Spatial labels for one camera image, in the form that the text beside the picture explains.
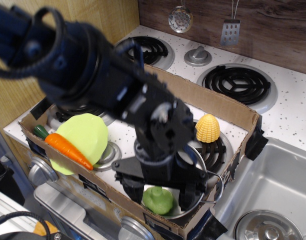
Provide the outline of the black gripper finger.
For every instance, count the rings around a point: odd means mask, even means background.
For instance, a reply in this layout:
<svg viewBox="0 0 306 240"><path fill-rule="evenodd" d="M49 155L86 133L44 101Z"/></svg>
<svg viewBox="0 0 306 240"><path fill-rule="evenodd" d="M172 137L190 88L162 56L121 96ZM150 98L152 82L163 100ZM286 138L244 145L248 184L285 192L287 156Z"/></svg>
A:
<svg viewBox="0 0 306 240"><path fill-rule="evenodd" d="M123 186L124 191L131 198L132 201L136 203L142 202L143 191L145 186L143 181L137 179L131 179L129 177L124 177L121 180L121 184Z"/></svg>
<svg viewBox="0 0 306 240"><path fill-rule="evenodd" d="M197 199L205 193L205 184L186 183L184 187L180 188L179 206L182 211L191 209Z"/></svg>

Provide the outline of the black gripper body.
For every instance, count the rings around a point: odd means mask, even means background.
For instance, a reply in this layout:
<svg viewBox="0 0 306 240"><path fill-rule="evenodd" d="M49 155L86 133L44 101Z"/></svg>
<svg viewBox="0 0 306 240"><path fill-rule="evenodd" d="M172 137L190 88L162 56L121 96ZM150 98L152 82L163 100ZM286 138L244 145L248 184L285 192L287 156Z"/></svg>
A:
<svg viewBox="0 0 306 240"><path fill-rule="evenodd" d="M202 157L190 144L173 154L162 155L153 161L139 141L134 143L135 156L116 160L111 167L116 179L130 178L145 185L169 187L184 191L185 188L204 193L207 189L208 174Z"/></svg>

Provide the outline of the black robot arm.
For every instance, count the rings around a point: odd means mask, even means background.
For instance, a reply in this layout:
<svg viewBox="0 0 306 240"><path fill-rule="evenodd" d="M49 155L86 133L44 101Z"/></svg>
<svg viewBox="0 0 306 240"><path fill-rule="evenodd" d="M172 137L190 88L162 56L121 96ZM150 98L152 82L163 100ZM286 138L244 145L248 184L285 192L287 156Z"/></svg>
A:
<svg viewBox="0 0 306 240"><path fill-rule="evenodd" d="M144 186L179 190L187 210L206 191L208 176L189 146L193 115L157 77L144 70L143 53L128 40L114 47L86 23L66 22L46 6L34 15L0 5L0 78L36 77L58 106L88 105L135 127L135 156L112 164L116 179L135 202Z"/></svg>

